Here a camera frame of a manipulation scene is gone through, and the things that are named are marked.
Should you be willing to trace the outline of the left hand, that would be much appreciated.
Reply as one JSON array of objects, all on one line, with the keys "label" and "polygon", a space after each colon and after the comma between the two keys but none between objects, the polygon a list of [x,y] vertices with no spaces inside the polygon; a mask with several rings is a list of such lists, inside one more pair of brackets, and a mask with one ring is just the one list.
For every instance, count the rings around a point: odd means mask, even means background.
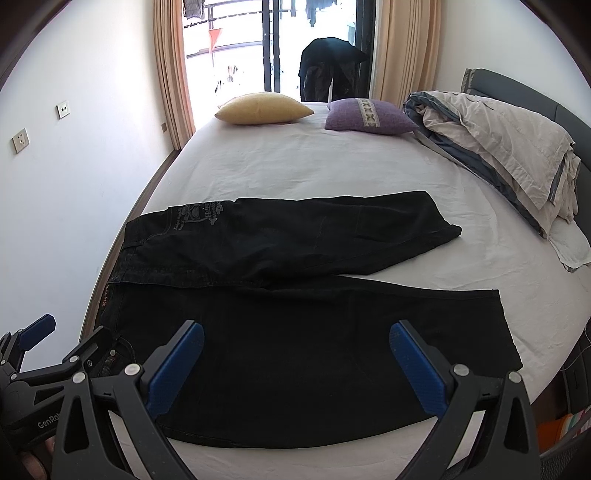
[{"label": "left hand", "polygon": [[51,475],[52,458],[55,450],[55,437],[50,437],[33,448],[32,452],[23,452],[21,461],[32,479],[47,480]]}]

